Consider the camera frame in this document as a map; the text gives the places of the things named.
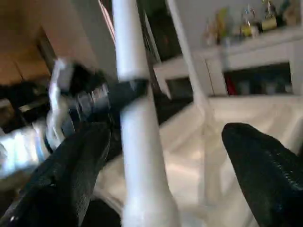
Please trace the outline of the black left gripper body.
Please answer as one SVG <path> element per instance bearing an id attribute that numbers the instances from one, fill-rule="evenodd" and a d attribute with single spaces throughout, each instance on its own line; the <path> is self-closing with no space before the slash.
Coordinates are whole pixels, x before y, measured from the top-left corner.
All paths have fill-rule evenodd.
<path id="1" fill-rule="evenodd" d="M 90 70 L 80 63 L 72 65 L 71 107 L 69 114 L 73 122 L 102 122 L 108 118 L 108 110 L 100 101 L 108 93 L 108 81 L 101 70 Z"/>

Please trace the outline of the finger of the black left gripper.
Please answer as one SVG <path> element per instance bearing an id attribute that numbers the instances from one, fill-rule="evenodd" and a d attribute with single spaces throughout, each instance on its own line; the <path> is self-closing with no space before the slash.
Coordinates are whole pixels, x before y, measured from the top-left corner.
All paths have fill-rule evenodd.
<path id="1" fill-rule="evenodd" d="M 136 99 L 146 96 L 149 85 L 147 79 L 134 79 L 110 86 L 109 110 L 119 112 Z"/>

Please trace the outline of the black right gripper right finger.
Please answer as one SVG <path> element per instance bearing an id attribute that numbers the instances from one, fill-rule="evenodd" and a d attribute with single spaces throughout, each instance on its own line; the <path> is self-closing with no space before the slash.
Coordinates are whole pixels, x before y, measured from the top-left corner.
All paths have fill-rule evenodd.
<path id="1" fill-rule="evenodd" d="M 246 123 L 227 123 L 222 140 L 258 225 L 301 227 L 302 160 L 276 138 Z"/>

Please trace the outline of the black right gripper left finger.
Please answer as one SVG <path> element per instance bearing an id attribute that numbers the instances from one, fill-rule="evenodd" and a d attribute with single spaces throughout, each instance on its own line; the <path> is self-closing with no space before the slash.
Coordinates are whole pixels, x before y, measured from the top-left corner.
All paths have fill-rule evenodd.
<path id="1" fill-rule="evenodd" d="M 111 142 L 106 123 L 66 138 L 31 175 L 2 227 L 80 227 Z"/>

